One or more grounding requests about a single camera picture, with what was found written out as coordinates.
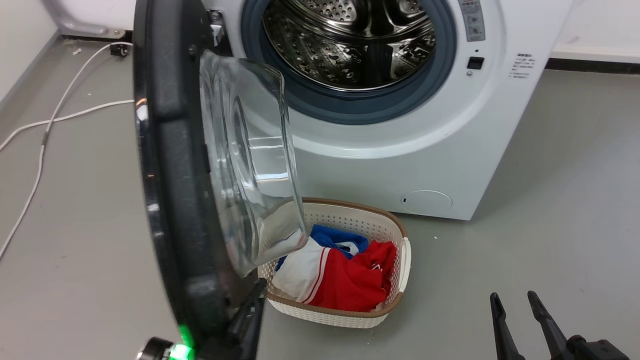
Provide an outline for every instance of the stainless steel drum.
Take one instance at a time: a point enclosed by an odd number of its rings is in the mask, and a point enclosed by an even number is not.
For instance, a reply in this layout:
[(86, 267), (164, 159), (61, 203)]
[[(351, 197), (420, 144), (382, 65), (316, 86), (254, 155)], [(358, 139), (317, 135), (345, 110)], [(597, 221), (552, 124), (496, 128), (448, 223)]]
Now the stainless steel drum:
[(262, 21), (292, 69), (334, 90), (402, 81), (435, 49), (419, 0), (272, 0)]

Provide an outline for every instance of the white cable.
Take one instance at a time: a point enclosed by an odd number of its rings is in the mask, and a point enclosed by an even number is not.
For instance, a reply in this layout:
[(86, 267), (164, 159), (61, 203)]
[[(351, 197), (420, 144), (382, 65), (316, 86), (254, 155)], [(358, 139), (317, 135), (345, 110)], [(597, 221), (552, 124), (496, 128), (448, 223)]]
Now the white cable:
[[(109, 45), (105, 45), (105, 46), (101, 47), (98, 51), (96, 51), (95, 54), (93, 54), (89, 58), (89, 60), (87, 60), (86, 63), (84, 63), (84, 65), (82, 65), (82, 67), (80, 68), (80, 71), (78, 71), (76, 76), (74, 76), (73, 80), (71, 81), (71, 83), (69, 84), (67, 89), (65, 90), (65, 93), (60, 98), (60, 101), (58, 102), (58, 105), (56, 106), (56, 109), (53, 111), (53, 114), (51, 115), (51, 119), (49, 119), (49, 121), (47, 122), (47, 129), (44, 131), (44, 136), (42, 137), (42, 145), (40, 146), (40, 156), (38, 158), (38, 174), (36, 175), (36, 181), (33, 184), (33, 189), (31, 189), (31, 193), (29, 194), (29, 197), (27, 198), (27, 203), (25, 203), (24, 208), (22, 209), (22, 213), (20, 213), (20, 216), (18, 217), (18, 221), (15, 222), (15, 225), (13, 226), (13, 229), (11, 229), (11, 232), (9, 233), (9, 236), (7, 236), (6, 241), (4, 242), (4, 245), (0, 249), (0, 259), (2, 259), (2, 256), (4, 255), (4, 252), (6, 251), (7, 246), (9, 246), (9, 243), (13, 239), (13, 235), (15, 234), (16, 230), (18, 229), (18, 226), (20, 226), (20, 223), (22, 222), (22, 219), (24, 218), (24, 215), (27, 213), (27, 209), (29, 209), (29, 205), (31, 205), (31, 200), (33, 199), (33, 196), (35, 195), (36, 190), (38, 189), (38, 185), (40, 184), (40, 178), (42, 177), (42, 167), (43, 167), (42, 165), (44, 164), (44, 152), (45, 152), (45, 149), (47, 148), (47, 141), (49, 139), (49, 133), (51, 131), (51, 126), (53, 125), (53, 122), (54, 122), (54, 120), (56, 118), (56, 115), (58, 114), (58, 111), (60, 110), (60, 106), (62, 106), (62, 103), (67, 98), (67, 94), (69, 93), (69, 90), (71, 90), (71, 88), (74, 86), (74, 83), (76, 82), (76, 80), (78, 79), (78, 77), (80, 76), (80, 74), (82, 73), (84, 68), (96, 57), (96, 55), (98, 55), (99, 53), (103, 52), (105, 49), (108, 49), (109, 46), (111, 46), (111, 45), (128, 45), (128, 46), (132, 46), (132, 44), (128, 43), (128, 42), (112, 42)], [(11, 139), (7, 139), (7, 141), (5, 141), (3, 146), (5, 146), (9, 142), (9, 140), (11, 140)]]
[[(64, 120), (68, 120), (68, 119), (72, 119), (74, 117), (78, 117), (80, 115), (84, 115), (87, 113), (90, 113), (92, 111), (95, 110), (100, 110), (100, 109), (104, 109), (104, 108), (108, 108), (109, 106), (114, 106), (114, 105), (122, 105), (122, 104), (132, 104), (134, 101), (133, 100), (122, 100), (122, 101), (114, 101), (114, 102), (108, 102), (107, 104), (102, 104), (102, 105), (98, 105), (98, 106), (94, 106), (90, 109), (87, 110), (83, 110), (83, 111), (79, 111), (75, 114), (71, 114), (71, 115), (67, 115), (64, 117), (58, 117), (53, 119), (53, 122), (58, 122), (58, 121), (64, 121)], [(25, 131), (26, 129), (31, 129), (32, 127), (36, 127), (36, 126), (40, 126), (40, 125), (45, 125), (48, 124), (49, 121), (45, 120), (45, 121), (39, 121), (39, 122), (34, 122), (32, 124), (28, 124), (25, 126), (20, 126), (18, 127), (14, 132), (11, 133), (11, 135), (9, 135), (9, 137), (2, 143), (0, 144), (0, 151), (2, 151), (6, 145), (13, 140), (13, 138), (15, 138), (19, 133)]]

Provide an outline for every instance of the floor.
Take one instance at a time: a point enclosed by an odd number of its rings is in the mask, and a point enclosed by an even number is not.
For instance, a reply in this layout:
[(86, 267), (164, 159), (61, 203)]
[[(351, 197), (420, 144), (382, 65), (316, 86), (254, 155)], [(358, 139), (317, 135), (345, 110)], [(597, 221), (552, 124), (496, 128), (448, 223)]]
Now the floor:
[[(0, 110), (0, 139), (48, 119), (97, 48), (55, 45)], [(89, 68), (62, 115), (132, 98), (131, 57), (105, 54)], [(520, 353), (545, 359), (527, 290), (568, 337), (607, 338), (640, 357), (638, 99), (639, 77), (544, 73), (474, 219), (402, 218), (413, 267), (399, 307), (371, 330), (269, 307), (259, 359), (495, 359), (493, 291)], [(0, 153), (2, 236), (32, 187), (43, 130)], [(0, 323), (0, 359), (133, 359), (151, 336), (179, 340), (147, 233), (130, 105), (54, 126), (42, 183), (0, 262)]]

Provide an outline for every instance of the basket handle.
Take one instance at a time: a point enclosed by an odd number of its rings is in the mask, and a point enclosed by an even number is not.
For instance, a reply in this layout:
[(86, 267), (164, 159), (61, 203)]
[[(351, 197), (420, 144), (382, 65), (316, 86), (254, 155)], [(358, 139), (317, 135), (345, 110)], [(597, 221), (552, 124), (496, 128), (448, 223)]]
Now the basket handle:
[(408, 238), (404, 238), (400, 256), (400, 264), (402, 264), (403, 267), (400, 269), (400, 285), (398, 286), (398, 291), (404, 293), (406, 283), (409, 281), (409, 272), (411, 271), (411, 243)]

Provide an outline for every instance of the laundry basket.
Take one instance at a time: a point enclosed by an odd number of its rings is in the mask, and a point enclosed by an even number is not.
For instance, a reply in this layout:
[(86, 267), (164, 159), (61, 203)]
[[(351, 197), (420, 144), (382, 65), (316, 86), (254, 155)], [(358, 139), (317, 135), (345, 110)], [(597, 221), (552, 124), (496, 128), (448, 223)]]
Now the laundry basket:
[(271, 280), (278, 263), (274, 260), (259, 268), (260, 276), (267, 279), (269, 302), (281, 313), (326, 325), (368, 329), (380, 324), (396, 308), (402, 299), (411, 268), (411, 245), (400, 221), (391, 213), (350, 202), (303, 199), (305, 225), (311, 229), (314, 224), (330, 226), (365, 236), (369, 242), (392, 241), (396, 246), (396, 261), (391, 277), (391, 292), (382, 309), (368, 313), (325, 309), (296, 302), (278, 288)]

